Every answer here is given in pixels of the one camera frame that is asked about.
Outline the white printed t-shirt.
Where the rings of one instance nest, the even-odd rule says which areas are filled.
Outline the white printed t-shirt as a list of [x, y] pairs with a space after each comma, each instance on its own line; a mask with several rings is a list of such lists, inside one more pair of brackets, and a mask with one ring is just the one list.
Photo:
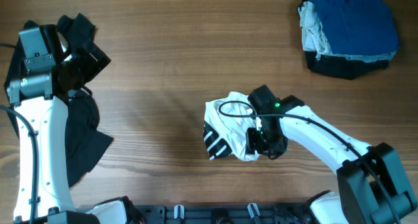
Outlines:
[[258, 128], [260, 120], [241, 118], [253, 110], [248, 96], [232, 91], [226, 98], [205, 103], [203, 140], [209, 159], [234, 155], [241, 161], [256, 161], [258, 153], [246, 153], [246, 133]]

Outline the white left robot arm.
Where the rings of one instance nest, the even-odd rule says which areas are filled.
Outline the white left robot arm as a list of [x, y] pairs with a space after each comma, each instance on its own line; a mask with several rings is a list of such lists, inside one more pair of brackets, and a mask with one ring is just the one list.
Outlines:
[[125, 198], [78, 212], [70, 194], [65, 151], [69, 91], [81, 88], [109, 58], [94, 42], [68, 51], [60, 42], [22, 41], [19, 73], [7, 88], [8, 111], [15, 115], [20, 139], [20, 183], [15, 223], [129, 223]]

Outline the folded blue shirt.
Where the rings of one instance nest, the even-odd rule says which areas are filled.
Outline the folded blue shirt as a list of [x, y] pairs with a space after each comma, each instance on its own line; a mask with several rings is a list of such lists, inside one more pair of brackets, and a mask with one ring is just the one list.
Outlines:
[[393, 12], [381, 0], [309, 0], [335, 54], [375, 56], [399, 49]]

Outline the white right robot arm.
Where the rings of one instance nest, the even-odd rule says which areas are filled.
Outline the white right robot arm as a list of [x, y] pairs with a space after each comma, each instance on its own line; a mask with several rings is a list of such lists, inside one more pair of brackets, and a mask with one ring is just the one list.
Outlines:
[[260, 128], [249, 128], [247, 153], [277, 159], [293, 140], [333, 173], [338, 192], [314, 198], [310, 211], [319, 223], [399, 223], [417, 209], [417, 198], [397, 152], [382, 142], [371, 146], [319, 118], [300, 99], [270, 93], [248, 97]]

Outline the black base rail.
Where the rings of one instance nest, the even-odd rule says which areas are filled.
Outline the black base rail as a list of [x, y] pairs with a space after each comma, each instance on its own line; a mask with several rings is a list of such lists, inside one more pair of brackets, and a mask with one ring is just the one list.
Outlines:
[[216, 224], [216, 223], [315, 223], [311, 211], [303, 202], [271, 205], [247, 204], [234, 206], [138, 205], [146, 223]]

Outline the black t-shirt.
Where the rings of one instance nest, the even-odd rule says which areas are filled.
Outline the black t-shirt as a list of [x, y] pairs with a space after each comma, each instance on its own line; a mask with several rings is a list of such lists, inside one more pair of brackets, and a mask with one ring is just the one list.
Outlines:
[[[76, 18], [63, 15], [57, 23], [58, 31], [69, 39], [71, 50], [92, 41], [96, 26], [83, 14]], [[113, 137], [97, 130], [99, 109], [87, 87], [69, 91], [69, 116], [65, 128], [65, 150], [69, 187], [77, 184], [99, 162]]]

